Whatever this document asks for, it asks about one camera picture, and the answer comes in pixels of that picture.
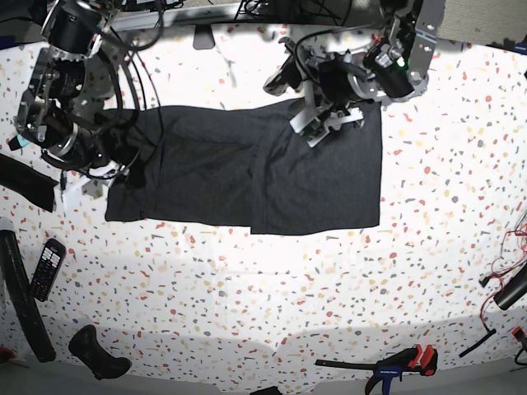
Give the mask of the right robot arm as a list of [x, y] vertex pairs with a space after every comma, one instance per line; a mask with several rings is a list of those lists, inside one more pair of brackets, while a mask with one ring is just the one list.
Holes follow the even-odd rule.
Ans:
[[[77, 171], [89, 179], [110, 181], [127, 174], [138, 155], [119, 154], [124, 101], [119, 76], [101, 48], [120, 1], [56, 1], [44, 20], [47, 47], [36, 60], [14, 125], [19, 137], [35, 144], [55, 168]], [[91, 122], [74, 113], [74, 100], [87, 82], [86, 65], [98, 58], [107, 71], [116, 99], [111, 117]]]

